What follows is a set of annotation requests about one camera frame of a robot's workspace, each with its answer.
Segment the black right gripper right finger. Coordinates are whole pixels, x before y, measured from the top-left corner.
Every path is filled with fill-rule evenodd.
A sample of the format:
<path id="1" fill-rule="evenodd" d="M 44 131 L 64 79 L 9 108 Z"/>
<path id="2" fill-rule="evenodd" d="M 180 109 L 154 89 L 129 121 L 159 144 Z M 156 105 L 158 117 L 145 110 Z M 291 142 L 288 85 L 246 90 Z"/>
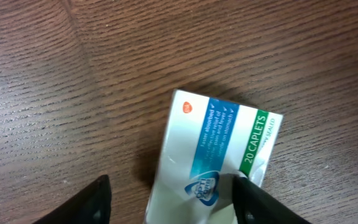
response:
<path id="1" fill-rule="evenodd" d="M 310 224 L 247 177 L 233 177 L 232 202 L 238 224 Z"/>

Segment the white caplet medicine box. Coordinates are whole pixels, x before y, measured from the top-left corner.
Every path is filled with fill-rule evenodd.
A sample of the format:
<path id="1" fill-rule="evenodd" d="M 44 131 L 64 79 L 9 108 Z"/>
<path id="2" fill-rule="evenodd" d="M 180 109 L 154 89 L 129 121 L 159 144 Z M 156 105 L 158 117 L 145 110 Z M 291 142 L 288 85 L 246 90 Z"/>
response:
<path id="1" fill-rule="evenodd" d="M 175 90 L 144 221 L 235 223 L 232 176 L 261 185 L 283 116 Z"/>

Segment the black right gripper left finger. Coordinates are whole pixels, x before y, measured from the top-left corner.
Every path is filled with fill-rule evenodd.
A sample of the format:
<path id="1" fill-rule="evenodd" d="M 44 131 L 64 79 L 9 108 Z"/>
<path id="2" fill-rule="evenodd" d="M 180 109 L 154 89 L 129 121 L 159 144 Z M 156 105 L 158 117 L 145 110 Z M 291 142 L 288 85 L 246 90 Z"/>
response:
<path id="1" fill-rule="evenodd" d="M 34 224 L 109 224 L 112 192 L 108 175 L 101 175 Z"/>

